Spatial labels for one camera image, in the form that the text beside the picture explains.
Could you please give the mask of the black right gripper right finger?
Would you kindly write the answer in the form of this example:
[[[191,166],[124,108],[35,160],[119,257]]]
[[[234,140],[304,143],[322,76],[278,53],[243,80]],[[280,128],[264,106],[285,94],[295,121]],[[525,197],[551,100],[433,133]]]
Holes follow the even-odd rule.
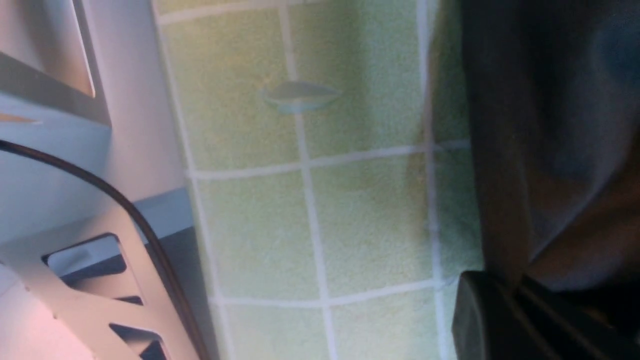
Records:
[[[639,346],[525,276],[518,303],[537,333],[563,360],[638,360]]]

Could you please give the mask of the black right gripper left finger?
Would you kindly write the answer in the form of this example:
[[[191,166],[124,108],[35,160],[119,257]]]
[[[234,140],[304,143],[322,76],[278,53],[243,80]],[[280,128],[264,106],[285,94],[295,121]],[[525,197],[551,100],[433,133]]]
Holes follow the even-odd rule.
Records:
[[[459,276],[451,333],[459,360],[539,360],[536,332],[522,308],[482,271]]]

